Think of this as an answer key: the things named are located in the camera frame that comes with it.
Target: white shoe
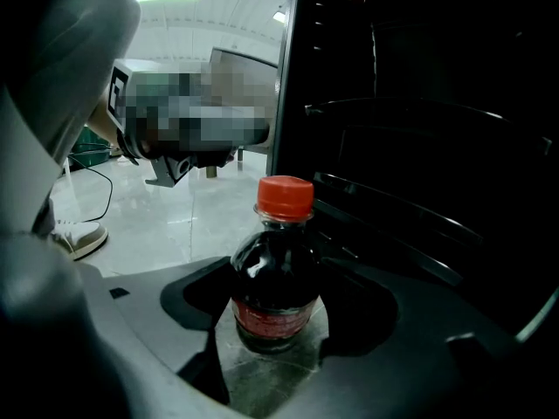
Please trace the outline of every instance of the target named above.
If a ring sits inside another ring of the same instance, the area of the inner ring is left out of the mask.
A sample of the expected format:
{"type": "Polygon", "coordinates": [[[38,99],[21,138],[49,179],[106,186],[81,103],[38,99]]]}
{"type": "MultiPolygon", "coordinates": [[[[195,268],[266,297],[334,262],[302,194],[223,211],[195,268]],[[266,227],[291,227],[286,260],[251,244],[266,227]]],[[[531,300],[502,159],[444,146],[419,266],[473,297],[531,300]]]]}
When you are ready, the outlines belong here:
{"type": "Polygon", "coordinates": [[[75,261],[101,247],[107,240],[108,231],[98,222],[57,221],[51,236],[75,261]]]}

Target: bottle cap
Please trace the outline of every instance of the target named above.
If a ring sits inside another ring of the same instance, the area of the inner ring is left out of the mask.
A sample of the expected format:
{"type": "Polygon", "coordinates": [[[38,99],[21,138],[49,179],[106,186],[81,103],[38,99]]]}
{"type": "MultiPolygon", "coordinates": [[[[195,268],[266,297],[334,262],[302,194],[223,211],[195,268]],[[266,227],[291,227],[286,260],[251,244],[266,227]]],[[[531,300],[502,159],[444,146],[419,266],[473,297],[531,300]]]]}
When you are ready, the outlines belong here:
{"type": "Polygon", "coordinates": [[[269,216],[289,221],[308,218],[313,209],[311,182],[287,175],[260,179],[256,208],[269,216]]]}

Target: dark liquid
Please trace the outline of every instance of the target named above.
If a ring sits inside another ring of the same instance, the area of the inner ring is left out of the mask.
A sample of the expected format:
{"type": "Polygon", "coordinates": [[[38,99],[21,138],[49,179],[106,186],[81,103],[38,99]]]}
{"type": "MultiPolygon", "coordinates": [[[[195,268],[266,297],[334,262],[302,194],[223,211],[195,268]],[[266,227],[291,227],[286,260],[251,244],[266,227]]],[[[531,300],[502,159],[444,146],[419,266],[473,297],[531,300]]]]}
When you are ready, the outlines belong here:
{"type": "MultiPolygon", "coordinates": [[[[297,312],[318,297],[316,263],[302,228],[269,230],[250,237],[231,259],[237,272],[233,298],[265,315],[297,312]]],[[[237,323],[245,345],[259,353],[288,349],[295,335],[267,338],[237,323]]]]}

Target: white floor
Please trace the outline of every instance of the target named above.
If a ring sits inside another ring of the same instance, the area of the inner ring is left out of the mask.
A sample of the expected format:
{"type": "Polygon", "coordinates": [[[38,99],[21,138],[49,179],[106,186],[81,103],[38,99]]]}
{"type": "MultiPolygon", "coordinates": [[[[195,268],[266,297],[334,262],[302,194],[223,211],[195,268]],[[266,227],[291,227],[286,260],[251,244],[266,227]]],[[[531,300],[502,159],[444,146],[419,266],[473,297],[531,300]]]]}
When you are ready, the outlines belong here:
{"type": "MultiPolygon", "coordinates": [[[[193,169],[173,189],[147,185],[154,178],[147,161],[139,167],[115,159],[92,167],[113,181],[113,197],[99,220],[108,229],[101,249],[82,259],[105,277],[161,269],[212,256],[229,256],[257,227],[258,181],[266,156],[244,153],[207,179],[193,169]]],[[[88,170],[63,175],[52,200],[57,219],[79,222],[99,216],[109,183],[88,170]]]]}

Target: red label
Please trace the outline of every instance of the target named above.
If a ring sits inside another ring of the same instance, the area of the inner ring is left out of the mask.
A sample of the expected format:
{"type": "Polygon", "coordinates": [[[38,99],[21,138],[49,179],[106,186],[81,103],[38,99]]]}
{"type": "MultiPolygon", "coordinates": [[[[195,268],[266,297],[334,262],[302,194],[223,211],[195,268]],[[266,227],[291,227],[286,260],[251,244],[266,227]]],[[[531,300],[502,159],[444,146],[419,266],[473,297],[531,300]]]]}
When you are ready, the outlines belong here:
{"type": "Polygon", "coordinates": [[[248,332],[269,339],[280,339],[295,335],[306,325],[316,299],[300,309],[276,313],[263,313],[241,301],[233,301],[235,318],[248,332]]]}

